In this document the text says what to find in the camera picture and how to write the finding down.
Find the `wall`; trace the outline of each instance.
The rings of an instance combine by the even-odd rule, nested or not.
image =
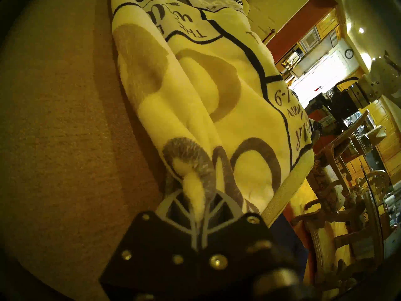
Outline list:
[[[334,0],[310,0],[268,42],[274,61],[279,61],[308,31],[335,6]]]

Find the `wooden cabinet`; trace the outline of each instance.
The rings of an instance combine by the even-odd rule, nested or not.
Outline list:
[[[395,123],[395,120],[388,109],[386,103],[382,100],[376,100],[368,105],[361,112],[369,110],[370,115],[376,125],[382,125],[386,128],[386,138],[381,141],[376,149],[380,154],[387,173],[394,184],[401,180],[401,134]]]
[[[341,39],[341,30],[340,30],[340,25],[339,24],[335,28],[335,31],[336,31],[337,40],[339,41]]]
[[[336,9],[333,9],[321,21],[316,24],[320,39],[323,39],[327,34],[336,28],[339,24]]]
[[[369,166],[366,163],[366,160],[362,155],[353,159],[352,161],[348,162],[346,164],[346,166],[352,176],[352,185],[356,185],[356,182],[355,182],[356,178],[364,177],[362,167],[366,173],[370,172]]]

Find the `blanket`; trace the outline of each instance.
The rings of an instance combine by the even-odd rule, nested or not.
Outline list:
[[[313,165],[313,128],[242,0],[111,6],[124,89],[196,222],[218,189],[272,223]]]

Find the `screw head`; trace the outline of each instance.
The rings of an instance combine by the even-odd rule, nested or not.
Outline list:
[[[129,260],[132,258],[132,253],[129,250],[124,250],[121,253],[121,256],[123,257],[124,260]]]
[[[249,217],[247,218],[247,221],[248,221],[249,223],[252,223],[252,224],[258,224],[258,223],[260,223],[259,218],[258,218],[258,217],[254,217],[254,216],[249,216]]]
[[[175,254],[175,255],[173,255],[173,262],[176,265],[183,264],[184,263],[184,257],[181,256],[180,254]]]
[[[215,254],[209,259],[209,264],[215,270],[224,270],[228,265],[228,260],[222,254]]]

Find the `cabinet door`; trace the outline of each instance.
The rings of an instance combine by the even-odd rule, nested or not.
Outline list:
[[[278,32],[309,0],[249,0],[253,32],[263,40],[271,29]]]
[[[390,176],[394,175],[401,165],[401,151],[385,162],[384,165],[386,166],[388,174]]]
[[[380,153],[384,167],[389,174],[391,181],[401,179],[401,134],[398,126],[393,119],[385,102],[381,99],[372,102],[366,108],[361,109],[363,112],[369,110],[370,115],[376,125],[382,125],[386,128],[386,138],[382,140],[376,149]]]
[[[360,112],[363,113],[365,110],[369,110],[369,114],[376,125],[381,125],[380,123],[388,116],[388,113],[380,100],[372,102],[366,108],[361,109]]]
[[[358,77],[361,78],[362,75],[364,75],[364,71],[362,70],[361,67],[359,67],[358,69],[356,69],[356,71],[354,71],[352,74],[348,75],[346,78],[350,78],[350,77]],[[338,86],[340,91],[346,90],[348,87],[350,87],[353,83],[355,83],[356,81],[347,81],[345,83],[342,83]]]
[[[333,9],[330,13],[328,13],[325,17],[323,17],[323,19],[319,21],[318,24],[316,25],[320,39],[323,39],[338,24],[339,24],[339,19],[336,14],[336,9]]]

